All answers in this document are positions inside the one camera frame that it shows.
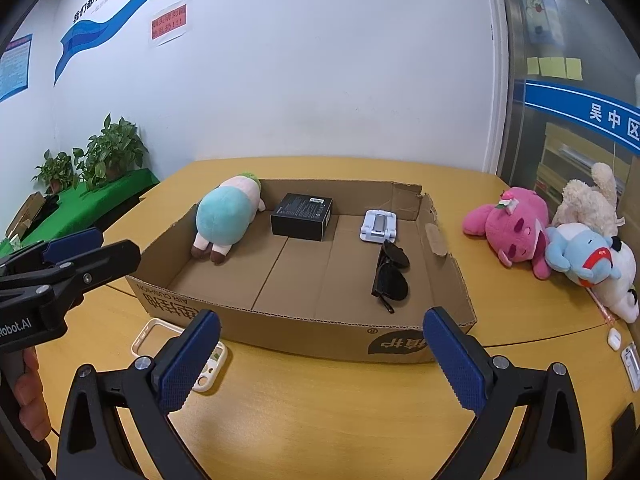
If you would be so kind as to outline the person's left hand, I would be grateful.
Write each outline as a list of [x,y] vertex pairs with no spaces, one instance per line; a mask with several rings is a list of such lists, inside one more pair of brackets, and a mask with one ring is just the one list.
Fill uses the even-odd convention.
[[23,351],[23,361],[25,373],[17,378],[14,386],[14,394],[21,407],[20,422],[36,442],[41,442],[50,434],[52,426],[34,347]]

